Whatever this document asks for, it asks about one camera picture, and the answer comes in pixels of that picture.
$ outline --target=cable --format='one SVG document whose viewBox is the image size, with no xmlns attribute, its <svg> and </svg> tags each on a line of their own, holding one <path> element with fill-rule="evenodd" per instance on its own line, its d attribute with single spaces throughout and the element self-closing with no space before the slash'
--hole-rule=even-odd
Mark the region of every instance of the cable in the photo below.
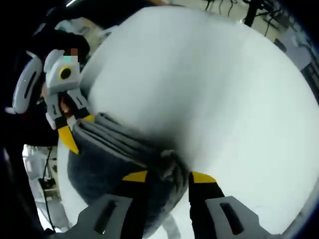
<svg viewBox="0 0 319 239">
<path fill-rule="evenodd" d="M 50 151 L 49 151 L 49 154 L 46 158 L 46 162 L 45 162 L 45 166 L 44 166 L 44 171 L 43 171 L 43 176 L 42 176 L 42 183 L 44 183 L 44 177 L 45 177 L 45 171 L 46 171 L 46 168 L 48 167 L 48 163 L 49 163 L 49 158 L 50 158 L 50 154 L 52 152 L 52 149 L 53 147 L 50 148 Z M 46 211 L 48 213 L 48 217 L 49 217 L 49 222 L 51 224 L 51 227 L 52 229 L 54 230 L 55 232 L 55 226 L 53 225 L 53 222 L 52 222 L 52 219 L 51 219 L 51 215 L 50 215 L 50 211 L 49 211 L 49 206 L 48 206 L 48 200 L 46 198 L 46 194 L 45 194 L 45 190 L 44 190 L 44 186 L 40 183 L 41 185 L 41 188 L 43 190 L 43 195 L 44 195 L 44 200 L 45 200 L 45 207 L 46 207 Z"/>
<path fill-rule="evenodd" d="M 220 15 L 221 15 L 221 5 L 223 4 L 223 1 L 224 1 L 224 0 L 221 0 L 221 1 L 220 1 L 220 4 L 219 4 L 219 14 L 220 14 Z"/>
<path fill-rule="evenodd" d="M 237 0 L 230 0 L 230 4 L 231 4 L 231 6 L 230 6 L 230 8 L 229 8 L 229 10 L 228 10 L 228 16 L 230 15 L 230 11 L 232 10 L 232 8 L 233 8 L 233 6 L 234 6 L 234 4 L 237 4 Z"/>
<path fill-rule="evenodd" d="M 210 2 L 211 2 L 211 1 L 208 1 L 208 2 L 207 2 L 207 6 L 206 6 L 206 8 L 205 8 L 205 11 L 207 11 L 207 9 L 208 9 L 208 7 L 209 7 Z"/>
<path fill-rule="evenodd" d="M 268 21 L 268 23 L 267 23 L 267 29 L 266 29 L 266 32 L 265 32 L 265 35 L 264 35 L 264 36 L 266 36 L 266 35 L 267 35 L 267 32 L 268 32 L 268 29 L 269 29 L 270 22 L 271 22 L 271 20 L 272 20 L 272 19 L 274 19 L 275 15 L 276 15 L 276 13 L 274 13 L 274 14 L 271 16 L 271 18 L 269 19 L 269 21 Z"/>
<path fill-rule="evenodd" d="M 278 13 L 280 12 L 280 9 L 279 10 L 275 10 L 275 11 L 267 11 L 267 12 L 262 12 L 262 13 L 259 13 L 259 14 L 256 14 L 255 17 L 257 16 L 263 16 L 263 15 L 268 15 L 268 14 L 275 14 L 275 13 Z"/>
</svg>

